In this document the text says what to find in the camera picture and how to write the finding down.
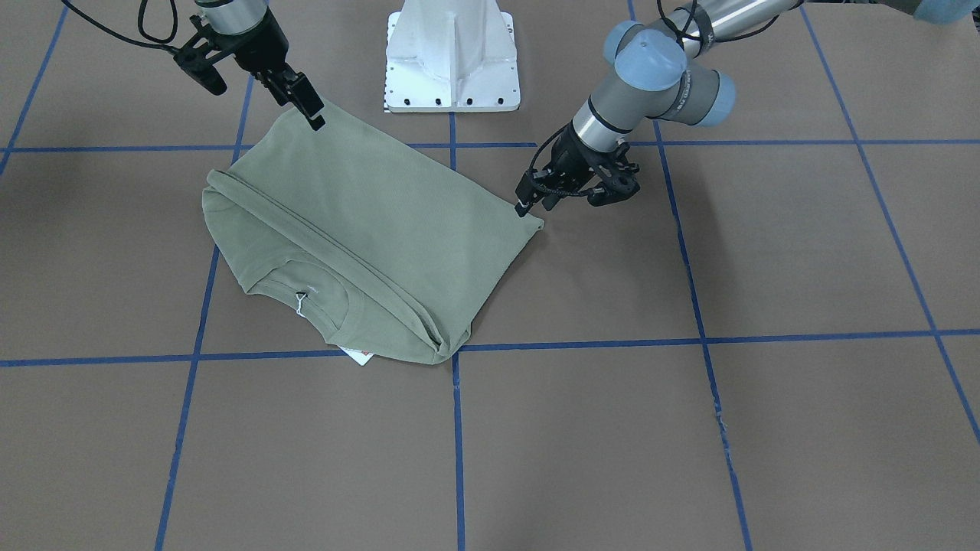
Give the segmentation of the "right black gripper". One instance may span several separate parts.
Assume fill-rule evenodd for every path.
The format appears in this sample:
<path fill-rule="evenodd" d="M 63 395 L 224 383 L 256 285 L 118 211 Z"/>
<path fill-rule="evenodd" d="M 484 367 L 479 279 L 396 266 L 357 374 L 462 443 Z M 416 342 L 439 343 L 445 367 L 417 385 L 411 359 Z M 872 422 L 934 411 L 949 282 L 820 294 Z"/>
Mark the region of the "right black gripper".
<path fill-rule="evenodd" d="M 176 50 L 174 60 L 204 90 L 214 96 L 227 91 L 216 63 L 232 57 L 273 96 L 286 96 L 314 132 L 325 125 L 323 101 L 314 85 L 304 73 L 287 67 L 289 42 L 272 14 L 265 14 L 255 28 L 236 35 L 220 34 L 212 24 L 204 24 L 200 15 L 193 15 L 191 21 L 197 32 Z"/>

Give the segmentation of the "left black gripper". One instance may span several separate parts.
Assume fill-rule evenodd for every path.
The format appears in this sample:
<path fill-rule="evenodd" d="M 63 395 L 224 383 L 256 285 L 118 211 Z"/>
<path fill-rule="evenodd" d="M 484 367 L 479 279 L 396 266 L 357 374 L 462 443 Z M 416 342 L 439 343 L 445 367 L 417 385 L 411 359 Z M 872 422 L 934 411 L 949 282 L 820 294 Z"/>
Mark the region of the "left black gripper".
<path fill-rule="evenodd" d="M 563 198 L 583 197 L 593 207 L 633 198 L 641 186 L 636 178 L 639 165 L 627 159 L 629 149 L 625 139 L 617 139 L 610 152 L 592 150 L 567 123 L 536 151 L 540 156 L 549 150 L 543 168 L 519 179 L 515 212 L 525 217 L 538 202 L 544 210 L 553 210 Z"/>

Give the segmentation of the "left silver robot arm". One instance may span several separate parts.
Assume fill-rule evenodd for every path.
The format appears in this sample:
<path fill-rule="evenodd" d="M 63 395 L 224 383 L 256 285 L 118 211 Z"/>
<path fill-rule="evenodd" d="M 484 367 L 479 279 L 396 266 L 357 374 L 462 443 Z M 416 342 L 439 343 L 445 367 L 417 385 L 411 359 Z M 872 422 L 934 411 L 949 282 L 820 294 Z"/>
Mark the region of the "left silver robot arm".
<path fill-rule="evenodd" d="M 561 199 L 583 197 L 594 207 L 633 197 L 639 166 L 628 160 L 628 136 L 641 122 L 714 128 L 728 118 L 737 90 L 727 74 L 697 59 L 721 43 L 762 34 L 802 1 L 690 1 L 674 11 L 657 4 L 658 18 L 620 22 L 603 42 L 605 79 L 574 117 L 541 143 L 550 157 L 534 161 L 515 188 L 519 217 L 537 204 L 552 210 Z"/>

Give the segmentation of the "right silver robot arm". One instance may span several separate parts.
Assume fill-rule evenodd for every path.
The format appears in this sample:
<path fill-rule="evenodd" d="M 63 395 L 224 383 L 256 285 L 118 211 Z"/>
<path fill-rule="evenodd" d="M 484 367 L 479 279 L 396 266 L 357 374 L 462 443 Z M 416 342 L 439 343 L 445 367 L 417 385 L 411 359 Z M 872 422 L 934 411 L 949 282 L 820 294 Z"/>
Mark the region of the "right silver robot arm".
<path fill-rule="evenodd" d="M 183 73 L 214 96 L 227 91 L 216 63 L 227 57 L 259 81 L 280 106 L 297 108 L 312 130 L 325 125 L 323 101 L 309 78 L 287 63 L 289 42 L 265 1 L 197 1 L 195 34 L 176 49 Z"/>

